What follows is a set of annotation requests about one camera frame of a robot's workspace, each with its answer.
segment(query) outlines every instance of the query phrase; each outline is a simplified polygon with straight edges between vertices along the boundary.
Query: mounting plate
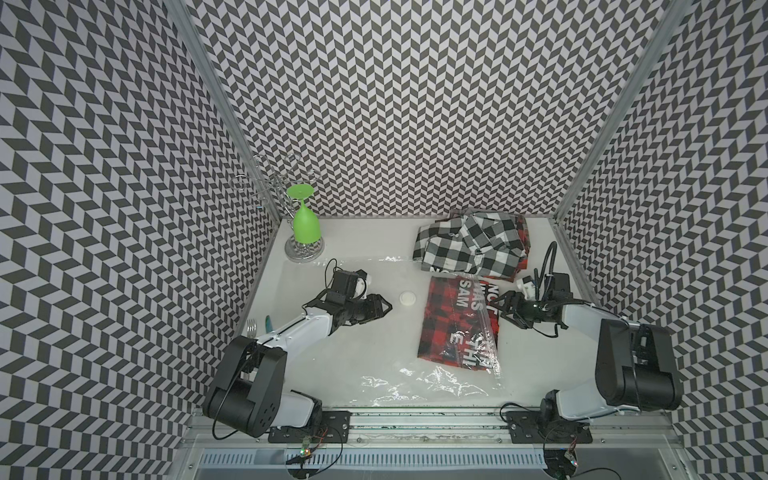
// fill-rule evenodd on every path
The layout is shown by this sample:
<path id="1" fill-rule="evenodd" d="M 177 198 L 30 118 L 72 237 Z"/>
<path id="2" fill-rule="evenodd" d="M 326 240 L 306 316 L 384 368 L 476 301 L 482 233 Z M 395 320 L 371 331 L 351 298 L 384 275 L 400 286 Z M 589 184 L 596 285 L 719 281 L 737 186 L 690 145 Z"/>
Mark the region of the mounting plate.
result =
<path id="1" fill-rule="evenodd" d="M 328 426 L 328 432 L 323 443 L 346 443 L 349 438 L 349 418 L 352 414 L 346 410 L 323 410 L 320 420 L 320 431 Z M 305 429 L 295 427 L 272 427 L 269 443 L 301 443 L 306 437 Z"/>
<path id="2" fill-rule="evenodd" d="M 592 443 L 592 434 L 589 425 L 582 422 L 569 422 L 567 420 L 555 420 L 546 430 L 539 432 L 539 412 L 505 412 L 505 420 L 509 429 L 512 443 L 544 443 L 547 444 L 571 443 L 576 438 L 576 443 Z"/>

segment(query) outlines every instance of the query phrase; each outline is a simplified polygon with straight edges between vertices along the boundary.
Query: white table surface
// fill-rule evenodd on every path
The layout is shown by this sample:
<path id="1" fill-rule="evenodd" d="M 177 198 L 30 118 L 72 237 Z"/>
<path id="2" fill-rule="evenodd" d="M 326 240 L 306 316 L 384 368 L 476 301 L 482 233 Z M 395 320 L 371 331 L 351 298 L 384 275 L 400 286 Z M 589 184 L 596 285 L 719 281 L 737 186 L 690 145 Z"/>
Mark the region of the white table surface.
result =
<path id="1" fill-rule="evenodd" d="M 528 218 L 531 252 L 528 270 L 541 268 L 554 234 L 546 218 Z M 574 329 L 557 339 L 499 320 L 498 357 L 501 376 L 444 366 L 416 358 L 431 273 L 411 261 L 420 226 L 430 219 L 321 220 L 326 248 L 312 263 L 288 260 L 283 246 L 291 234 L 283 221 L 248 318 L 257 319 L 260 333 L 270 315 L 278 329 L 301 314 L 301 305 L 323 288 L 324 266 L 336 258 L 346 270 L 362 268 L 370 275 L 370 293 L 381 293 L 395 308 L 365 325 L 344 326 L 300 353 L 286 371 L 286 389 L 315 396 L 325 406 L 498 406 L 519 402 L 537 406 L 552 389 L 566 389 L 594 375 L 597 344 Z M 562 255 L 555 271 L 569 273 Z M 505 292 L 512 284 L 492 281 Z M 574 296 L 578 290 L 571 281 Z M 399 304 L 410 290 L 412 306 Z M 541 331 L 554 326 L 543 323 Z"/>

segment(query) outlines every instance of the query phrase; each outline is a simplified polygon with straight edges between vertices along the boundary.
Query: black and white checkered shirt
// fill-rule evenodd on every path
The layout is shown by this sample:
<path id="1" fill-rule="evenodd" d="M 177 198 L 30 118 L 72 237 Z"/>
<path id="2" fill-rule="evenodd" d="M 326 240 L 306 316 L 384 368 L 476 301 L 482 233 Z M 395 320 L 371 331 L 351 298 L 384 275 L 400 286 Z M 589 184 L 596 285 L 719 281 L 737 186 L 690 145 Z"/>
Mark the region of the black and white checkered shirt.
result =
<path id="1" fill-rule="evenodd" d="M 511 214 L 461 215 L 419 229 L 413 259 L 422 270 L 512 278 L 526 256 L 518 232 L 524 228 Z"/>

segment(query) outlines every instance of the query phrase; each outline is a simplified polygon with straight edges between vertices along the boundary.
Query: black cable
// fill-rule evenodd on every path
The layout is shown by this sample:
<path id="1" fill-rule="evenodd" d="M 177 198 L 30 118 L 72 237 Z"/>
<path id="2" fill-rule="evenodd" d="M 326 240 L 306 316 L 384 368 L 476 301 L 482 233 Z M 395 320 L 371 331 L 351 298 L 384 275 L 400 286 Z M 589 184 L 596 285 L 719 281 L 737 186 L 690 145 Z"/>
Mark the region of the black cable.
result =
<path id="1" fill-rule="evenodd" d="M 535 279 L 537 284 L 544 285 L 544 277 L 547 277 L 547 283 L 544 285 L 544 289 L 541 291 L 541 297 L 537 296 L 537 300 L 545 301 L 549 295 L 549 290 L 551 289 L 552 281 L 554 280 L 554 277 L 552 276 L 554 272 L 554 259 L 557 257 L 557 255 L 558 243 L 552 242 L 549 244 L 547 253 L 544 255 L 544 261 L 541 263 L 541 277 Z M 549 260 L 549 271 L 547 271 L 547 260 Z"/>
<path id="2" fill-rule="evenodd" d="M 211 426 L 210 426 L 210 434 L 211 434 L 211 435 L 213 435 L 213 436 L 214 436 L 214 439 L 216 439 L 216 440 L 225 440 L 225 439 L 228 439 L 228 438 L 229 438 L 229 437 L 231 437 L 232 435 L 234 435 L 234 434 L 236 434 L 236 433 L 238 433 L 238 432 L 239 432 L 239 430 L 237 430 L 237 429 L 234 429 L 232 432 L 230 432 L 230 433 L 227 433 L 227 434 L 226 434 L 225 436 L 223 436 L 223 437 L 217 437 L 217 436 L 216 436 L 216 421 L 219 419 L 219 413 L 221 413 L 221 407 L 224 405 L 224 402 L 226 402 L 226 401 L 227 401 L 227 397 L 228 397 L 228 395 L 230 394 L 230 392 L 232 391 L 232 386 L 235 384 L 235 381 L 237 380 L 237 377 L 239 377 L 239 376 L 240 376 L 240 369 L 242 369 L 242 368 L 243 368 L 243 366 L 245 365 L 245 362 L 246 362 L 245 360 L 242 360 L 242 359 L 241 359 L 241 360 L 240 360 L 240 361 L 237 363 L 237 375 L 235 375 L 235 378 L 233 378 L 233 379 L 232 379 L 232 382 L 230 382 L 230 385 L 227 387 L 227 391 L 224 393 L 224 398 L 223 398 L 223 399 L 221 399 L 221 403 L 219 404 L 219 408 L 218 408 L 218 409 L 216 409 L 216 415 L 214 415 L 214 423 L 213 423 L 213 425 L 211 425 Z"/>
<path id="3" fill-rule="evenodd" d="M 597 468 L 590 468 L 589 470 L 584 470 L 582 473 L 578 473 L 576 475 L 573 475 L 571 478 L 581 477 L 582 475 L 585 475 L 589 472 L 596 472 L 597 470 L 608 470 L 609 472 L 613 472 L 616 474 L 616 476 L 621 480 L 621 475 L 619 475 L 619 472 L 613 470 L 612 468 L 608 467 L 597 467 Z"/>
<path id="4" fill-rule="evenodd" d="M 538 300 L 538 268 L 533 269 L 533 286 L 536 287 L 536 300 Z"/>
<path id="5" fill-rule="evenodd" d="M 541 335 L 547 337 L 548 339 L 556 339 L 560 335 L 559 332 L 558 332 L 558 324 L 557 323 L 554 325 L 554 335 L 549 335 L 548 333 L 544 333 L 541 330 L 537 329 L 535 326 L 531 326 L 531 328 L 535 332 L 540 333 Z"/>
<path id="6" fill-rule="evenodd" d="M 622 322 L 624 322 L 627 325 L 627 329 L 630 332 L 630 339 L 629 339 L 629 360 L 632 362 L 632 376 L 634 377 L 634 394 L 637 398 L 637 409 L 640 410 L 640 413 L 643 412 L 643 407 L 640 405 L 640 389 L 637 387 L 637 369 L 634 365 L 634 347 L 632 346 L 632 327 L 630 326 L 629 322 L 626 319 L 621 319 Z"/>
<path id="7" fill-rule="evenodd" d="M 336 432 L 336 434 L 339 436 L 341 449 L 339 450 L 339 454 L 337 455 L 337 457 L 333 460 L 333 462 L 331 462 L 330 465 L 328 465 L 327 467 L 324 467 L 322 470 L 319 470 L 317 473 L 313 473 L 311 476 L 319 475 L 324 471 L 326 471 L 328 468 L 333 467 L 336 464 L 336 462 L 339 461 L 339 458 L 341 458 L 341 454 L 344 452 L 344 435 L 342 435 L 341 432 L 339 432 L 339 430 L 336 429 L 336 427 L 332 427 L 329 425 L 328 428 L 333 429 L 333 431 Z"/>
<path id="8" fill-rule="evenodd" d="M 504 415 L 502 415 L 502 410 L 507 408 L 507 407 L 510 407 L 510 406 L 511 407 L 518 407 L 520 409 L 527 410 L 529 412 L 538 412 L 538 410 L 531 410 L 530 408 L 524 407 L 524 406 L 520 405 L 519 403 L 506 402 L 504 405 L 498 407 L 498 416 L 499 416 L 499 418 L 502 419 L 502 422 L 504 422 L 504 423 L 506 423 L 507 421 L 504 419 Z"/>
<path id="9" fill-rule="evenodd" d="M 329 289 L 331 286 L 328 284 L 328 267 L 331 265 L 331 262 L 334 262 L 335 265 L 333 265 L 332 272 L 336 272 L 336 269 L 339 268 L 339 261 L 335 258 L 332 258 L 331 260 L 328 260 L 328 263 L 326 263 L 326 272 L 323 274 L 323 280 L 326 285 L 326 288 Z"/>

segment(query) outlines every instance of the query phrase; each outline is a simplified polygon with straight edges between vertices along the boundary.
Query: chevron patterned wall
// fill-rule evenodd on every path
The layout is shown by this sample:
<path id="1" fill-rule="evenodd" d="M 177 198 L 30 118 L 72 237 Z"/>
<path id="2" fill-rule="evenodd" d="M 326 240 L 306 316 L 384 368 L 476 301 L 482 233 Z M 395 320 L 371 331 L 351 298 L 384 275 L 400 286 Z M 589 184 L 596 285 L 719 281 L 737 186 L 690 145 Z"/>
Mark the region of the chevron patterned wall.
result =
<path id="1" fill-rule="evenodd" d="M 162 478 L 272 226 L 160 0 L 0 2 L 0 169 L 0 478 Z"/>
<path id="2" fill-rule="evenodd" d="M 325 215 L 552 212 L 667 3 L 187 0 L 253 150 Z"/>
<path id="3" fill-rule="evenodd" d="M 703 478 L 768 478 L 766 20 L 694 2 L 566 220 L 607 303 L 675 332 Z"/>

